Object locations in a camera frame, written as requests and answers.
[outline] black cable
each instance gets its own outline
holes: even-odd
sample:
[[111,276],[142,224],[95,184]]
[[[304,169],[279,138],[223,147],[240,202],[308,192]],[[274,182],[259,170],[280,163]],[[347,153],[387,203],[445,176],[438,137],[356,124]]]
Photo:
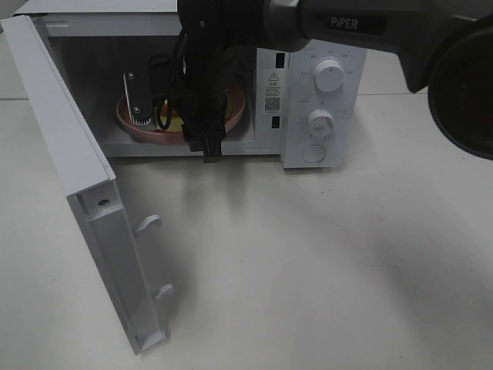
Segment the black cable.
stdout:
[[209,0],[203,0],[202,3],[195,9],[195,12],[184,22],[184,26],[182,26],[181,31],[179,32],[178,39],[176,40],[175,47],[173,49],[173,54],[171,57],[170,65],[169,65],[169,75],[168,75],[168,91],[166,92],[166,99],[168,100],[168,110],[166,114],[166,123],[163,125],[163,121],[161,120],[161,109],[163,109],[164,102],[161,102],[158,105],[157,117],[156,121],[161,130],[167,130],[171,125],[171,120],[173,118],[173,85],[176,76],[176,69],[179,67],[181,62],[183,66],[183,53],[185,52],[186,47],[186,26],[190,22],[196,21],[196,16],[202,11],[202,9],[207,5]]

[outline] microwave control panel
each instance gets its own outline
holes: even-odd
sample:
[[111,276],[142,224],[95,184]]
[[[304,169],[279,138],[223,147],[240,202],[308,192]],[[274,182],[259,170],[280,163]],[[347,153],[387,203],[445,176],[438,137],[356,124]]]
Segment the microwave control panel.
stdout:
[[285,168],[342,164],[366,54],[366,49],[312,41],[290,55]]

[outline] white knob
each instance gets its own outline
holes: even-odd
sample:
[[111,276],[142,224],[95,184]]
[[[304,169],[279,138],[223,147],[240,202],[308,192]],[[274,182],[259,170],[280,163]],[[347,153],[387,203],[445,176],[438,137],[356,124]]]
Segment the white knob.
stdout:
[[317,109],[308,116],[308,132],[311,136],[326,137],[334,131],[334,118],[323,109]]
[[345,72],[344,64],[339,59],[325,59],[314,68],[315,84],[320,91],[335,91],[344,83]]

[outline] metal bracket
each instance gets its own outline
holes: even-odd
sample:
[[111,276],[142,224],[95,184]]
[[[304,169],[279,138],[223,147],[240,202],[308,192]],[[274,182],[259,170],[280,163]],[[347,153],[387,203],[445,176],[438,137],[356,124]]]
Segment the metal bracket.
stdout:
[[134,229],[133,236],[138,237],[141,233],[146,231],[152,225],[159,227],[162,224],[163,222],[161,221],[161,216],[153,214],[152,216],[146,217],[144,221],[142,221],[139,226]]

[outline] qr code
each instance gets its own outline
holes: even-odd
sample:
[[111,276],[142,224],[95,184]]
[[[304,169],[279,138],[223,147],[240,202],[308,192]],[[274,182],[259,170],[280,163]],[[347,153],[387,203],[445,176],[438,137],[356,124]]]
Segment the qr code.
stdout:
[[265,99],[265,111],[276,112],[280,110],[280,98],[266,98]]

